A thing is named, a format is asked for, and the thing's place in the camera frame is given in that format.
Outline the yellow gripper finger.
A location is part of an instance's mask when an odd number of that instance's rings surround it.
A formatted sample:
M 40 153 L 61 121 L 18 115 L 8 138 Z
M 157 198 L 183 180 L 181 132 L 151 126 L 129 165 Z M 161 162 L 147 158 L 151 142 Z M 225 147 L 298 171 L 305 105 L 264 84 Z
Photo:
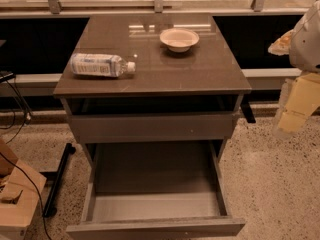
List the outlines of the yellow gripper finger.
M 295 133 L 320 107 L 320 75 L 303 74 L 295 80 L 286 79 L 282 86 L 276 129 L 282 133 Z
M 268 52 L 277 56 L 288 55 L 291 46 L 292 33 L 292 30 L 289 30 L 286 33 L 284 33 L 281 37 L 279 37 L 275 42 L 273 42 L 269 46 Z

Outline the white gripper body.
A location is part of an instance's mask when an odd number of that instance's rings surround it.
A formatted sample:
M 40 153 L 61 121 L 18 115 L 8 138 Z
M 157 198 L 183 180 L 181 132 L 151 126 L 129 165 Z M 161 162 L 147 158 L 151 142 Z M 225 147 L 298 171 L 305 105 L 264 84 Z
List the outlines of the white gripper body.
M 320 0 L 316 0 L 295 25 L 289 60 L 302 71 L 320 73 Z

